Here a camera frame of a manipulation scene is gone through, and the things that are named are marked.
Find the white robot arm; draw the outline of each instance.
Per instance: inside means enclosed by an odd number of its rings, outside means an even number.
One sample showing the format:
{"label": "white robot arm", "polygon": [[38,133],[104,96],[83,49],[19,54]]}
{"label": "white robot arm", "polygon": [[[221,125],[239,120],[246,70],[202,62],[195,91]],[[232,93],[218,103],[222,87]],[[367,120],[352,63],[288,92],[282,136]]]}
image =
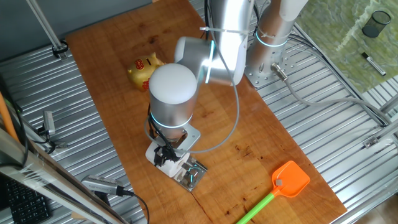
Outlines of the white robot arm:
{"label": "white robot arm", "polygon": [[[273,37],[272,40],[285,42],[294,19],[306,2],[273,0],[259,25],[274,21],[278,24],[259,26],[257,33],[261,35],[257,35],[257,41],[262,44],[267,41],[263,38]],[[259,54],[258,50],[252,50],[246,55],[254,0],[213,0],[208,6],[211,21],[206,29],[211,30],[213,40],[181,37],[175,48],[174,63],[159,67],[149,81],[151,109],[145,126],[152,144],[146,157],[189,191],[206,172],[206,167],[189,153],[200,137],[200,132],[190,126],[200,85],[203,82],[237,85],[245,71],[246,57],[251,60]],[[264,46],[267,47],[262,45],[260,51],[269,52]],[[256,42],[253,47],[259,48]],[[249,68],[258,64],[264,66],[268,61],[278,62],[276,57],[266,57],[256,60]],[[147,132],[147,122],[154,131]]]}

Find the keyboard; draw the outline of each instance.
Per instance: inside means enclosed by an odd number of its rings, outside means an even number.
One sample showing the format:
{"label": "keyboard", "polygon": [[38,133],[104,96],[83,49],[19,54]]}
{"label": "keyboard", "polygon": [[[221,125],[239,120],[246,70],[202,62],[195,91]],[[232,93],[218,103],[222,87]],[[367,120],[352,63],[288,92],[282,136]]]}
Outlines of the keyboard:
{"label": "keyboard", "polygon": [[43,195],[15,180],[7,181],[6,189],[15,224],[37,224],[51,217]]}

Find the wooden table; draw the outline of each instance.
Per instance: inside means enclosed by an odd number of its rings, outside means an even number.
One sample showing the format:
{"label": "wooden table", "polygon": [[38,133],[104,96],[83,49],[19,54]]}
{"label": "wooden table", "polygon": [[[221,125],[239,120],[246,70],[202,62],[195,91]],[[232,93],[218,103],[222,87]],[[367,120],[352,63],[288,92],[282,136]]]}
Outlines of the wooden table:
{"label": "wooden table", "polygon": [[[241,115],[232,137],[194,155],[208,168],[190,193],[145,158],[149,96],[132,89],[126,70],[156,52],[173,62],[181,36],[200,37],[203,21],[187,0],[162,0],[89,26],[67,42],[135,192],[151,223],[235,223],[272,189],[271,175],[295,161],[311,178],[295,198],[278,197],[253,223],[330,223],[346,209],[246,78],[238,85]],[[202,85],[192,119],[201,131],[193,150],[219,143],[236,116],[233,89]]]}

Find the piggy bank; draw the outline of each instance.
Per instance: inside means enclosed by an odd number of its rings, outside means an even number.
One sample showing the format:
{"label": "piggy bank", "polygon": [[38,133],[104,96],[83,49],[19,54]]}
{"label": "piggy bank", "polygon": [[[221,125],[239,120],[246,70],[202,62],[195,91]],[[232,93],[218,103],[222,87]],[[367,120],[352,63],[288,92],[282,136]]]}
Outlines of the piggy bank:
{"label": "piggy bank", "polygon": [[164,63],[156,57],[155,53],[136,58],[127,70],[127,77],[133,87],[141,92],[149,89],[149,78],[156,68]]}

